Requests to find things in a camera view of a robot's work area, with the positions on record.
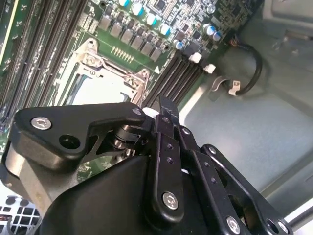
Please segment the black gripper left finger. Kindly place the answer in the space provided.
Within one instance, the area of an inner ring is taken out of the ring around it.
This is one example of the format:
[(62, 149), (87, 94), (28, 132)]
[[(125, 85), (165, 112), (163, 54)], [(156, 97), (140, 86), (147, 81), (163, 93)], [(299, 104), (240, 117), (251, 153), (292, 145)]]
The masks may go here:
[(150, 159), (144, 212), (149, 222), (184, 217), (182, 178), (163, 182), (161, 157), (180, 163), (171, 110), (160, 95), (146, 114), (133, 103), (26, 108), (13, 119), (1, 179), (30, 199), (44, 218), (65, 191), (134, 157)]

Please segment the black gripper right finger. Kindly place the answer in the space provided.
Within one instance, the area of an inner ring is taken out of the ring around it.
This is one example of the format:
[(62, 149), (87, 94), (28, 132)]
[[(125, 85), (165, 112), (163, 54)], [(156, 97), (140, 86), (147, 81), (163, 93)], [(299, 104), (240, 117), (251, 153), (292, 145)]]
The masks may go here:
[(213, 145), (199, 147), (171, 110), (183, 169), (192, 177), (208, 231), (213, 235), (291, 235), (292, 227)]

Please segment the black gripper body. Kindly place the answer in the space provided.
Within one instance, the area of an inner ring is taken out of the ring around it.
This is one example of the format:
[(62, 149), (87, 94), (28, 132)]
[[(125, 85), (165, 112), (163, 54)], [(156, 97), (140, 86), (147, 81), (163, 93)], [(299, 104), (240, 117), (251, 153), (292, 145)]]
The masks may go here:
[(184, 217), (173, 227), (160, 228), (144, 212), (150, 159), (134, 157), (65, 191), (47, 210), (43, 235), (216, 235), (215, 219), (206, 220), (191, 177), (172, 157), (161, 157), (163, 182), (182, 178)]

